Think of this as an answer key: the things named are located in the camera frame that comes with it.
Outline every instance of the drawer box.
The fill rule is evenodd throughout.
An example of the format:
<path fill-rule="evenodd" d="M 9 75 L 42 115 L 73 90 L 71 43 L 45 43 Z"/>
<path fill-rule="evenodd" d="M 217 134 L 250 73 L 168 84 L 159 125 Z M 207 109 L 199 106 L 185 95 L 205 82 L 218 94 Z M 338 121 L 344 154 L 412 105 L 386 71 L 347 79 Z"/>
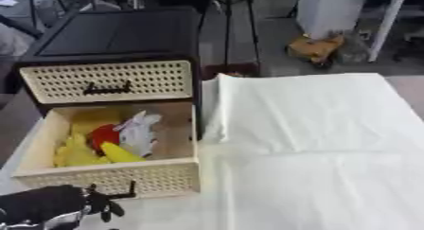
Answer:
<path fill-rule="evenodd" d="M 202 91 L 196 27 L 191 9 L 63 17 L 15 63 L 45 118 L 13 177 L 29 187 L 97 184 L 108 194 L 127 192 L 135 180 L 139 197 L 199 191 Z M 72 116 L 92 110 L 113 110 L 122 120 L 143 110 L 162 115 L 153 126 L 158 143 L 152 157 L 53 168 Z"/>

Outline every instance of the yellow toy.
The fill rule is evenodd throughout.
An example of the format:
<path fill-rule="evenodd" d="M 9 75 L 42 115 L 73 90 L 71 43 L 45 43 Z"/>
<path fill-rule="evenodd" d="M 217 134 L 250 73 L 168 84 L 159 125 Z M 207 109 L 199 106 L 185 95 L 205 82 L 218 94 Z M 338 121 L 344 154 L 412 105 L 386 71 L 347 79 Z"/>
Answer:
<path fill-rule="evenodd" d="M 100 145 L 106 157 L 114 163 L 129 163 L 146 161 L 145 158 L 130 153 L 116 144 L 104 142 Z"/>
<path fill-rule="evenodd" d="M 66 146 L 58 148 L 54 163 L 56 167 L 73 167 L 110 164 L 111 161 L 107 157 L 96 156 L 87 146 L 85 137 L 75 133 L 66 139 Z"/>

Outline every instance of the gray floor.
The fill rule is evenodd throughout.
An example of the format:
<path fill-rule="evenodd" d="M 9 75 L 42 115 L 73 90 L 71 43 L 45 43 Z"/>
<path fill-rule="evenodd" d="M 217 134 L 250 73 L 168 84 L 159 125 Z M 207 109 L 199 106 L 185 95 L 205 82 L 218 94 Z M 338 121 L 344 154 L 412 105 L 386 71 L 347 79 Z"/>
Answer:
<path fill-rule="evenodd" d="M 0 9 L 3 14 L 14 17 L 28 17 L 27 0 L 12 9 Z M 75 6 L 75 0 L 67 2 Z M 283 48 L 301 34 L 293 19 L 275 19 L 284 16 L 294 5 L 295 0 L 255 0 L 256 27 L 259 35 L 259 47 L 262 60 L 262 76 L 296 76 L 323 73 L 377 72 L 384 76 L 424 74 L 423 61 L 407 59 L 401 63 L 391 60 L 393 51 L 383 49 L 378 62 L 355 66 L 334 65 L 329 71 L 317 71 L 309 64 L 289 58 Z M 233 6 L 231 34 L 231 62 L 252 62 L 255 53 L 251 42 L 247 7 L 245 3 Z M 219 64 L 223 60 L 225 16 L 211 8 L 203 27 L 200 42 L 202 65 Z"/>

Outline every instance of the white tablecloth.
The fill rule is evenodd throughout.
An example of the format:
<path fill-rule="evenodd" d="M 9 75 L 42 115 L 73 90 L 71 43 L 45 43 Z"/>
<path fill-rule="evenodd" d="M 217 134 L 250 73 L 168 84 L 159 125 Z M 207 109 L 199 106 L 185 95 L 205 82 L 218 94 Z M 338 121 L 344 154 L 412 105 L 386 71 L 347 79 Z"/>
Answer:
<path fill-rule="evenodd" d="M 424 124 L 382 77 L 205 86 L 202 193 L 123 201 L 124 218 L 81 229 L 422 229 Z M 9 173 L 30 137 L 1 171 L 4 193 L 19 189 Z"/>

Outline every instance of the red toy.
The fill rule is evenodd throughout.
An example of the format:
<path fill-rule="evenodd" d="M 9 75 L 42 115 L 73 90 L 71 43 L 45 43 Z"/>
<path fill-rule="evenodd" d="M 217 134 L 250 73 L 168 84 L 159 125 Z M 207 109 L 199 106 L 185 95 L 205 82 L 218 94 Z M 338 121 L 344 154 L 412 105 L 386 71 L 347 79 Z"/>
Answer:
<path fill-rule="evenodd" d="M 100 145 L 110 142 L 119 145 L 119 132 L 114 131 L 115 125 L 108 124 L 101 126 L 90 133 L 91 144 L 94 150 L 101 151 Z"/>

